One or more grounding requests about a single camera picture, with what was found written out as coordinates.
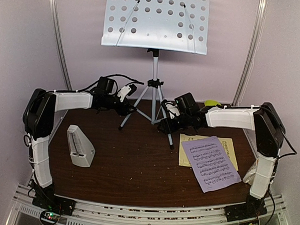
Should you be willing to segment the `purple sheet music page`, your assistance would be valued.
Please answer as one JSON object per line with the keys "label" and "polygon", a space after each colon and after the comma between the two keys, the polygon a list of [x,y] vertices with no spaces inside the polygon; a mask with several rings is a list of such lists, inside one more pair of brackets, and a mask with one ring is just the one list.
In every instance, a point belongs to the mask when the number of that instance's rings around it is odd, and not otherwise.
{"label": "purple sheet music page", "polygon": [[241,182],[240,175],[216,136],[184,141],[182,146],[204,193]]}

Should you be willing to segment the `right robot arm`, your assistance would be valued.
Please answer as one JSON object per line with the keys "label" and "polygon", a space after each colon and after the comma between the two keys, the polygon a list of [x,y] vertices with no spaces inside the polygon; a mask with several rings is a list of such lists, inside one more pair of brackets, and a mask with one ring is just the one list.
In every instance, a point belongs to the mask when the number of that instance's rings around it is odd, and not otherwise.
{"label": "right robot arm", "polygon": [[172,134],[192,127],[230,127],[252,130],[256,135],[258,166],[246,202],[242,206],[245,217],[252,217],[260,211],[262,201],[274,179],[279,152],[286,139],[286,130],[270,102],[260,106],[231,107],[227,105],[205,105],[203,108],[194,100],[191,93],[175,98],[175,103],[162,101],[168,115],[158,124],[158,129]]}

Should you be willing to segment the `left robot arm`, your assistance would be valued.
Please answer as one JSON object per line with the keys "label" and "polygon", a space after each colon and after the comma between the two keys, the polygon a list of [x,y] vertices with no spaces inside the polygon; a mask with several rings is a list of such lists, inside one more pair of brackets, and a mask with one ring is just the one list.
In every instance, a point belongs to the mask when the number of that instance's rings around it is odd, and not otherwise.
{"label": "left robot arm", "polygon": [[139,81],[130,82],[112,92],[116,81],[113,75],[100,77],[93,84],[81,90],[34,90],[23,113],[25,135],[24,144],[28,147],[28,160],[32,167],[31,188],[35,191],[33,205],[46,210],[61,209],[71,205],[70,200],[54,195],[49,165],[49,139],[54,127],[55,113],[73,109],[115,110],[118,115],[126,116],[136,111],[127,96],[133,94]]}

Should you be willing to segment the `white folding music stand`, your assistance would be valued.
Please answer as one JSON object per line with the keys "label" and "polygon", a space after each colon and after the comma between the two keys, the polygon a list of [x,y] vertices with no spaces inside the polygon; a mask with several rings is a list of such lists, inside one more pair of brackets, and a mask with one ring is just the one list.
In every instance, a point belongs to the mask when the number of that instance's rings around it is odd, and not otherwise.
{"label": "white folding music stand", "polygon": [[106,0],[102,46],[146,48],[153,55],[153,78],[140,101],[152,90],[152,124],[168,115],[158,78],[160,50],[207,54],[209,0]]}

